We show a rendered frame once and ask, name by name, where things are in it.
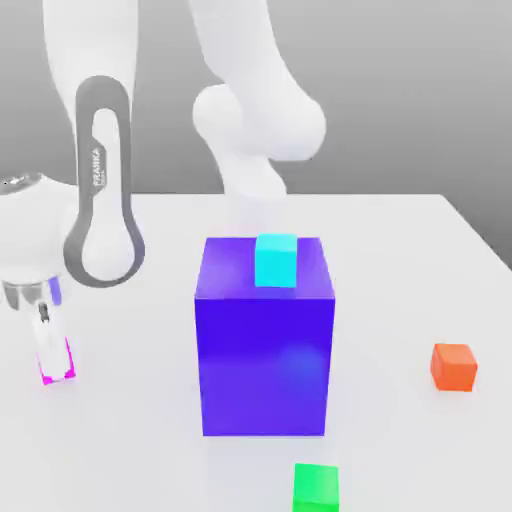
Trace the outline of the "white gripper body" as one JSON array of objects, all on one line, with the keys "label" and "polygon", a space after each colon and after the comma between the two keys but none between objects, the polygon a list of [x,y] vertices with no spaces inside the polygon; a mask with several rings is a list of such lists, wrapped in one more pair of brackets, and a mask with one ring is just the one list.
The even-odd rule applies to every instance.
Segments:
[{"label": "white gripper body", "polygon": [[68,352],[59,315],[50,305],[37,304],[32,315],[32,326],[43,375],[52,380],[62,380],[68,371]]}]

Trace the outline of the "small magenta cube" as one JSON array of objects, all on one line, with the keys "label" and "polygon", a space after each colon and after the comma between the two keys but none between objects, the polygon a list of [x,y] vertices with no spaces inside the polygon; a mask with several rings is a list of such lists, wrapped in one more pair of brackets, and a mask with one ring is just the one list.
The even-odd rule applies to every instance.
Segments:
[{"label": "small magenta cube", "polygon": [[44,385],[76,376],[71,348],[67,338],[56,346],[40,347],[37,353],[41,379]]}]

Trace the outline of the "small cyan cube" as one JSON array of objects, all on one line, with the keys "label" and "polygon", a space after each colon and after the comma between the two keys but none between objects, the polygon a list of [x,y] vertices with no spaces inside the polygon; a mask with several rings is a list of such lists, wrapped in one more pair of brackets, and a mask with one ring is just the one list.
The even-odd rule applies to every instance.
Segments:
[{"label": "small cyan cube", "polygon": [[294,288],[297,252],[298,238],[294,234],[260,234],[255,244],[255,285]]}]

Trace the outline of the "small green cube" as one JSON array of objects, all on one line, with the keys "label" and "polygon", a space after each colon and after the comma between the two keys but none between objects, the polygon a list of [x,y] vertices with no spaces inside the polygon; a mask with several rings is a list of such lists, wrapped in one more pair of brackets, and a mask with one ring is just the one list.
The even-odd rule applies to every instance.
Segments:
[{"label": "small green cube", "polygon": [[296,463],[292,512],[339,512],[336,466]]}]

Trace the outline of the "small orange cube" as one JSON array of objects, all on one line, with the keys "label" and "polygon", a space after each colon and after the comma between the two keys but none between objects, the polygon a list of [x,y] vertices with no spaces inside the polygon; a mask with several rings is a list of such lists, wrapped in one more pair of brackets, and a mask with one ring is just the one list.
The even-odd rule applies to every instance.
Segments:
[{"label": "small orange cube", "polygon": [[471,392],[478,363],[467,344],[436,343],[430,371],[439,391]]}]

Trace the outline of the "large blue box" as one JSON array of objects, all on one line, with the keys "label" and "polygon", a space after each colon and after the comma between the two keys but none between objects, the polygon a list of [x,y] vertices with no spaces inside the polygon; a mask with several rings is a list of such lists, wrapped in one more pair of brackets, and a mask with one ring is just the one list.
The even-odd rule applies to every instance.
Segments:
[{"label": "large blue box", "polygon": [[255,245],[204,245],[194,296],[203,433],[321,436],[335,316],[322,243],[299,239],[294,288],[255,286]]}]

